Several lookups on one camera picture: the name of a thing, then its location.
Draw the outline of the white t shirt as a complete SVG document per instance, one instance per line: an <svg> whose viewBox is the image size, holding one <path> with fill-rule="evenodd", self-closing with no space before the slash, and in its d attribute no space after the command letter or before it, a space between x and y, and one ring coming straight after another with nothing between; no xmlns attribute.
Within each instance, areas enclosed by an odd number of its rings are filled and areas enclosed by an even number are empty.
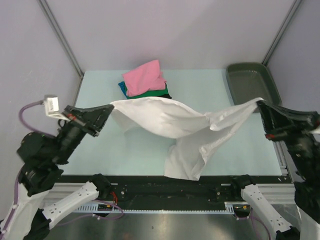
<svg viewBox="0 0 320 240"><path fill-rule="evenodd" d="M112 118L128 131L142 128L174 139L164 163L164 176L198 181L208 160L257 109L261 97L218 112L199 113L173 99L144 97L113 101Z"/></svg>

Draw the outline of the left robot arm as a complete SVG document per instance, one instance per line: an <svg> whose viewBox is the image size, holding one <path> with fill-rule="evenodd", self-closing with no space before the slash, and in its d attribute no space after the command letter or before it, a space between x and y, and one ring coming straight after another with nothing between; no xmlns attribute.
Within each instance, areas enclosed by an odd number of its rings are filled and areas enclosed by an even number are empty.
<svg viewBox="0 0 320 240"><path fill-rule="evenodd" d="M40 208L64 172L60 165L68 159L86 135L97 137L114 105L91 108L68 105L62 112L57 135L33 130L16 151L23 161L14 184L14 199L7 216L0 222L2 240L43 240L64 217L79 206L110 196L112 185L101 173L89 178L78 191L49 208Z"/></svg>

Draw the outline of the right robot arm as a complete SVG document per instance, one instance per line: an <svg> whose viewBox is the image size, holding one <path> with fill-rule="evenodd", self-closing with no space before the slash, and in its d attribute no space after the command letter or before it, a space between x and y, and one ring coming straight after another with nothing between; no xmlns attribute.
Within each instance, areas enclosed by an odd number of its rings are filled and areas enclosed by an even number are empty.
<svg viewBox="0 0 320 240"><path fill-rule="evenodd" d="M257 102L265 137L283 142L301 181L293 184L257 184L249 175L231 181L230 194L244 201L265 227L270 240L318 240L320 238L320 115ZM273 207L274 203L295 203L301 225L294 227Z"/></svg>

